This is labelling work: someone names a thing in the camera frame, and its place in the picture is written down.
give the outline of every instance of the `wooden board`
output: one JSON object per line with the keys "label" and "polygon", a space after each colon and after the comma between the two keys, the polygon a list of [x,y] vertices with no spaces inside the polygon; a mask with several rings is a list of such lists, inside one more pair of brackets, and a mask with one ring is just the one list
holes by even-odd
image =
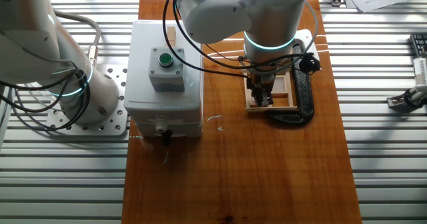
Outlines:
{"label": "wooden board", "polygon": [[[164,1],[141,0],[139,18],[161,19]],[[202,138],[174,139],[166,149],[135,138],[132,123],[123,224],[362,223],[320,7],[309,2],[321,24],[323,69],[312,77],[312,122],[289,128],[248,114],[241,79],[205,74]],[[300,29],[314,30],[307,9]],[[239,55],[243,35],[231,38],[213,47]]]}

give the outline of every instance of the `small wooden block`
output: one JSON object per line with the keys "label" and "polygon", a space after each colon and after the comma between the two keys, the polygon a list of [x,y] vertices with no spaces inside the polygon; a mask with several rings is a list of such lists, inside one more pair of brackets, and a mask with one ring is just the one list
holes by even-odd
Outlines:
{"label": "small wooden block", "polygon": [[167,27],[167,38],[172,47],[176,46],[176,30],[175,27]]}

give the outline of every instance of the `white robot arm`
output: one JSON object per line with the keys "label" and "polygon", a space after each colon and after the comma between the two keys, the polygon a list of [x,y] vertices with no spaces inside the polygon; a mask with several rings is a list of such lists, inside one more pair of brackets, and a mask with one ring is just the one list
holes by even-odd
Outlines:
{"label": "white robot arm", "polygon": [[[49,0],[0,0],[0,81],[9,84],[38,82],[46,86],[63,79],[77,67],[89,86],[90,100],[77,123],[107,118],[119,101],[117,85],[91,65],[79,45],[57,20]],[[82,86],[73,77],[60,96],[68,118],[75,116]],[[48,88],[59,96],[65,82]]]}
{"label": "white robot arm", "polygon": [[198,43],[215,43],[244,31],[246,59],[271,63],[251,72],[252,95],[258,105],[273,103],[271,91],[277,58],[292,52],[305,0],[176,0],[189,36]]}

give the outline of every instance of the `metal mounting plate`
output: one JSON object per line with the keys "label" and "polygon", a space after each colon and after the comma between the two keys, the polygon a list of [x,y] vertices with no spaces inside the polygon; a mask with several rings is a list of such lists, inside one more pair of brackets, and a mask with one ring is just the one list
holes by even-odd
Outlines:
{"label": "metal mounting plate", "polygon": [[[90,125],[74,124],[70,129],[62,129],[55,132],[49,132],[51,136],[55,137],[72,137],[72,136],[120,136],[126,132],[127,111],[124,104],[125,97],[125,84],[127,77],[126,65],[98,65],[98,70],[106,75],[109,75],[119,87],[119,103],[114,112],[104,121]],[[47,114],[46,125],[55,125],[56,127],[62,126],[68,122],[68,118],[62,112],[50,110]]]}

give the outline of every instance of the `white control box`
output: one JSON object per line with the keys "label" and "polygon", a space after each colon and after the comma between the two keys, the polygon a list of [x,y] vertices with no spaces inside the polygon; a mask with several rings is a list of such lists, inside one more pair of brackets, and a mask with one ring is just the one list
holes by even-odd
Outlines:
{"label": "white control box", "polygon": [[[167,21],[167,27],[177,26]],[[185,50],[185,60],[203,67],[201,55],[176,33],[176,48]],[[129,66],[125,92],[125,108],[145,137],[161,136],[171,131],[172,137],[201,136],[203,113],[203,73],[185,67],[182,75],[184,91],[156,91],[150,81],[152,51],[167,48],[162,21],[139,20],[133,23]]]}

